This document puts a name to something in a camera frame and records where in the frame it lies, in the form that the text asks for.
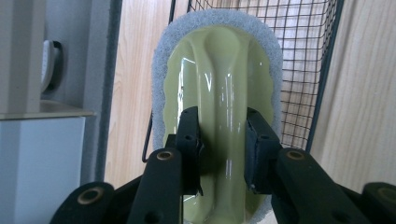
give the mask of glossy green surface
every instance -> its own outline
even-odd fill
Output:
[[[164,82],[165,135],[175,133],[183,109],[198,105],[205,144],[201,184],[205,196],[185,197],[193,223],[244,223],[262,201],[244,180],[247,108],[272,122],[269,61],[253,36],[228,26],[186,35],[168,60]]]

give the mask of wire grid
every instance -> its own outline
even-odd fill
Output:
[[[314,119],[323,61],[337,0],[192,0],[189,10],[228,8],[265,22],[283,51],[282,135],[284,147],[305,149]]]

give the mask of wooden floor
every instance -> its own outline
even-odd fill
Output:
[[[170,2],[123,1],[106,160],[106,182],[115,187],[144,170],[150,64]],[[368,181],[396,185],[394,11],[392,0],[345,1],[312,148],[336,182],[357,191]]]

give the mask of gray sponge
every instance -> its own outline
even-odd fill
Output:
[[[229,25],[253,35],[265,50],[270,61],[270,75],[274,81],[272,106],[274,108],[273,130],[280,135],[283,56],[273,31],[256,17],[229,9],[208,9],[195,11],[173,21],[164,31],[152,62],[152,113],[153,146],[163,147],[165,127],[163,108],[165,95],[163,82],[167,73],[167,62],[177,43],[189,32],[208,25]]]

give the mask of black wire basket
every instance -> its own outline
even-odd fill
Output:
[[[283,51],[284,147],[309,152],[341,17],[343,0],[190,0],[188,11],[228,8],[265,22]]]

